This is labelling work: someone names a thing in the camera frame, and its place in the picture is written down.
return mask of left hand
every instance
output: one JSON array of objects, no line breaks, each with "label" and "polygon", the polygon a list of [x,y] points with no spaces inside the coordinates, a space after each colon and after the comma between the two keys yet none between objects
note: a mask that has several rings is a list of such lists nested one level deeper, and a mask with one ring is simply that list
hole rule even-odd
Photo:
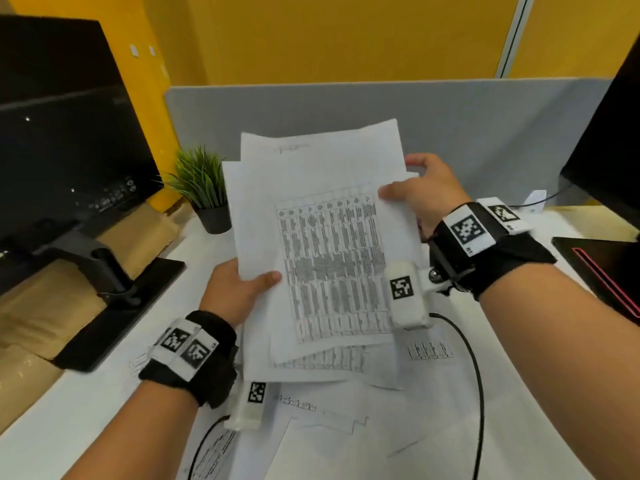
[{"label": "left hand", "polygon": [[255,300],[282,279],[277,271],[270,271],[242,281],[238,274],[238,259],[234,258],[217,265],[200,301],[200,310],[215,313],[233,328],[244,323]]}]

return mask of right hand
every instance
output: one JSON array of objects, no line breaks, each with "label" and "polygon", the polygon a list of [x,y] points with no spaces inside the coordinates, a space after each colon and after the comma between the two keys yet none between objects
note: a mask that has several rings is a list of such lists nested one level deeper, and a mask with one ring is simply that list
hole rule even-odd
[{"label": "right hand", "polygon": [[383,200],[403,200],[420,219],[422,231],[428,237],[443,217],[460,205],[471,202],[451,171],[437,155],[412,153],[405,156],[407,166],[426,169],[423,177],[409,178],[403,182],[383,185],[378,196]]}]

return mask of cable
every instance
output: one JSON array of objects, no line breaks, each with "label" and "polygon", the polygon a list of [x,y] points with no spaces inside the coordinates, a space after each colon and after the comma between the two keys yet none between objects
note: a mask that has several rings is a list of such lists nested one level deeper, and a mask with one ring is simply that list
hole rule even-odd
[{"label": "cable", "polygon": [[547,198],[546,198],[546,199],[544,199],[544,200],[539,200],[539,201],[537,201],[537,202],[533,202],[533,203],[524,203],[524,204],[522,204],[522,205],[509,205],[508,207],[510,207],[510,208],[512,208],[512,209],[520,209],[521,207],[531,207],[532,205],[537,205],[537,204],[539,204],[539,203],[542,203],[542,202],[546,202],[546,201],[548,201],[548,200],[551,200],[551,199],[553,199],[553,197],[557,197],[557,196],[558,196],[558,195],[560,195],[562,192],[564,192],[565,190],[567,190],[569,187],[572,187],[572,186],[573,186],[573,184],[569,184],[569,185],[567,185],[564,189],[560,189],[560,190],[558,190],[558,192],[556,192],[555,194],[553,194],[553,195],[551,195],[551,196],[547,197]]},{"label": "cable", "polygon": [[473,480],[477,480],[478,473],[480,471],[480,458],[482,457],[482,446],[484,443],[484,389],[482,387],[482,378],[480,377],[480,368],[478,367],[476,355],[474,354],[474,351],[471,349],[471,345],[469,345],[469,341],[465,337],[465,334],[462,333],[462,330],[459,329],[458,325],[453,323],[451,320],[449,320],[445,316],[440,315],[439,313],[429,313],[429,316],[444,320],[449,325],[451,325],[455,329],[455,331],[458,332],[458,334],[460,335],[460,338],[467,346],[469,355],[471,355],[471,361],[473,361],[474,363],[474,369],[476,370],[476,379],[478,382],[478,396],[480,397],[480,427],[478,430],[478,448],[476,450],[476,463],[474,465],[474,475],[472,477]]},{"label": "cable", "polygon": [[196,454],[193,455],[193,460],[191,461],[191,467],[189,468],[189,475],[187,475],[187,480],[191,480],[191,476],[193,475],[193,469],[196,466],[196,460],[198,459],[198,455],[200,454],[200,450],[202,449],[202,445],[204,441],[207,439],[207,436],[213,431],[217,425],[219,425],[222,421],[226,421],[229,419],[229,416],[222,416],[222,418],[218,419],[215,423],[211,425],[211,428],[207,430],[202,439],[200,440],[200,444],[198,445],[198,449],[196,450]]}]

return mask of monitor base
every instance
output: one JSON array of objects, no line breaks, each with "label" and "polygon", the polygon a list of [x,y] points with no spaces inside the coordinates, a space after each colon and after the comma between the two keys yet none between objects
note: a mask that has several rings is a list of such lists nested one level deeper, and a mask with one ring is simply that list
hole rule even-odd
[{"label": "monitor base", "polygon": [[554,237],[551,243],[598,298],[640,325],[640,242]]},{"label": "monitor base", "polygon": [[52,359],[53,365],[80,372],[94,370],[185,267],[182,261],[154,259],[134,282],[140,304],[134,308],[110,304]]}]

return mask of desk surface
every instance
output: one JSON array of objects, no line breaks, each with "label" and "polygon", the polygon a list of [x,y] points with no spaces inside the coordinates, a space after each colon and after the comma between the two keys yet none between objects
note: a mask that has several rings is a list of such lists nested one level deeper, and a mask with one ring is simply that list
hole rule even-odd
[{"label": "desk surface", "polygon": [[[536,238],[560,260],[558,266],[581,282],[550,245],[555,235],[581,234],[557,212],[527,219]],[[197,219],[187,223],[180,239],[167,257],[185,261],[187,270],[114,353],[91,374],[66,371],[0,436],[3,477],[57,480],[64,475],[130,395],[122,377],[128,372],[131,345],[147,336],[155,338],[168,322],[196,309],[213,267],[235,256],[231,232],[207,234]],[[476,352],[487,398],[480,477],[590,479],[520,380],[478,304],[459,293],[452,294],[452,304]],[[356,428],[347,439],[333,438],[339,433],[326,428],[289,428],[266,478],[372,480],[405,478],[416,472],[429,478],[468,478],[476,450],[477,421],[477,414],[460,419],[391,459],[380,454],[375,434],[364,427]],[[316,448],[318,440],[340,448],[322,453]]]}]

